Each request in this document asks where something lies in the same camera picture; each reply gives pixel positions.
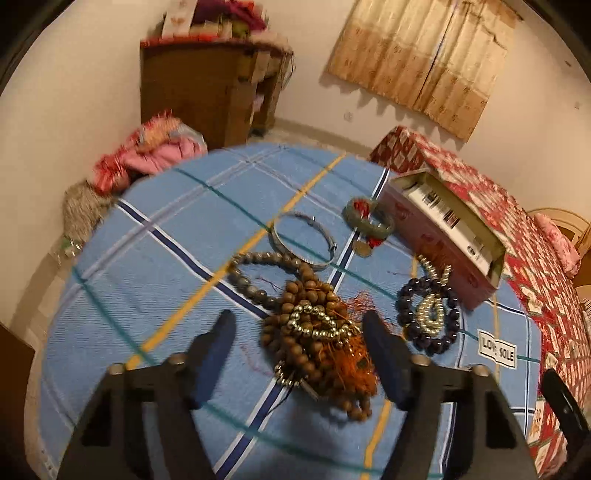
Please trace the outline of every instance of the wooden cabinet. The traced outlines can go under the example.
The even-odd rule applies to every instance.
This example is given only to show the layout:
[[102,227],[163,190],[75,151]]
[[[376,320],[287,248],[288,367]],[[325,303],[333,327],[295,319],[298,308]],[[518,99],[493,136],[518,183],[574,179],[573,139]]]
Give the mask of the wooden cabinet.
[[[210,150],[246,143],[275,121],[286,54],[243,43],[173,43],[141,49],[142,122],[171,109]],[[253,108],[257,93],[262,108]]]

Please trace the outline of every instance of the beige curtain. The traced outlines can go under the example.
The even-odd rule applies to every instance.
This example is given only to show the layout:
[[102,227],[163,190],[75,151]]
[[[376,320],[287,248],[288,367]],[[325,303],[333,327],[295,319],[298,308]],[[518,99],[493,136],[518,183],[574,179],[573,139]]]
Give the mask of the beige curtain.
[[467,140],[516,21],[501,0],[359,0],[327,70]]

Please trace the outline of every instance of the blue checkered bedsheet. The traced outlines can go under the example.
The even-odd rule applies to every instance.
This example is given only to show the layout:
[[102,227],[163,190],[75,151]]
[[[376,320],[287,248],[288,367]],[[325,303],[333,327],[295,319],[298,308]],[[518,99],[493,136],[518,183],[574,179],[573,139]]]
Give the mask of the blue checkered bedsheet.
[[[297,191],[335,162],[335,154],[310,148],[256,144],[215,151],[126,193],[86,245],[76,265],[79,277],[68,281],[51,326],[41,376],[39,431],[46,467],[55,477],[73,427],[108,365],[126,362],[166,324],[228,258],[277,214]],[[408,281],[412,252],[395,236],[369,258],[352,251],[357,234],[341,217],[353,196],[375,196],[389,176],[376,164],[345,157],[338,160],[294,206],[316,218],[335,237],[338,265],[396,295]],[[326,244],[301,224],[285,221],[282,233],[317,252]],[[254,250],[270,250],[267,236]],[[252,265],[251,278],[282,285],[279,268]],[[385,317],[394,317],[392,300],[366,284],[328,268],[320,274],[343,298],[369,290]],[[256,280],[262,288],[269,284]],[[220,310],[232,309],[238,334],[210,408],[194,414],[206,452],[218,478],[358,479],[379,476],[400,431],[403,415],[392,408],[380,437],[376,425],[384,407],[380,389],[372,400],[374,414],[365,423],[345,421],[344,414],[293,392],[267,415],[286,392],[272,380],[272,365],[260,346],[260,320],[267,314],[222,280],[154,342],[149,355],[161,362],[183,351],[207,331]],[[502,283],[496,304],[487,301],[462,312],[462,330],[451,350],[435,361],[465,367],[495,364],[478,355],[478,329],[497,332],[517,345],[517,368],[496,367],[499,383],[524,435],[537,396],[540,332],[518,299]],[[151,406],[146,406],[147,435],[156,478],[166,478],[155,435]],[[440,477],[450,447],[452,404],[443,406],[431,474]],[[240,428],[251,426],[256,437]],[[369,442],[377,440],[373,452]]]

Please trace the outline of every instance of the barcode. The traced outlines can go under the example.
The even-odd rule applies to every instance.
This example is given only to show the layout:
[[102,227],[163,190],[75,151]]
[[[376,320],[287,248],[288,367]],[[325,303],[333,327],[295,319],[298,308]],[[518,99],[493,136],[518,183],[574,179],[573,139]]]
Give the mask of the barcode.
[[457,223],[460,221],[460,219],[457,217],[457,215],[454,213],[453,210],[449,210],[443,217],[443,221],[449,225],[449,228],[454,228]]
[[443,218],[443,221],[449,226],[449,228],[454,228],[460,221],[455,212],[441,201],[437,193],[427,193],[423,197],[423,202],[426,203],[429,208],[434,209],[437,212],[439,218]]
[[439,195],[435,192],[429,192],[423,197],[423,201],[430,207],[433,207],[433,202],[435,202],[435,205],[439,203]]

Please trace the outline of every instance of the label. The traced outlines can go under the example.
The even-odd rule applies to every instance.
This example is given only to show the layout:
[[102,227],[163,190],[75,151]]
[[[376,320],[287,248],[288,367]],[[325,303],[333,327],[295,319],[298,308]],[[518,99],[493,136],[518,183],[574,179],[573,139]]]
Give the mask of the label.
[[462,250],[484,276],[492,264],[492,254],[482,244],[466,222],[461,220],[439,195],[426,183],[406,190],[407,197],[417,205]]
[[503,367],[517,368],[517,346],[478,330],[478,355],[493,360]]

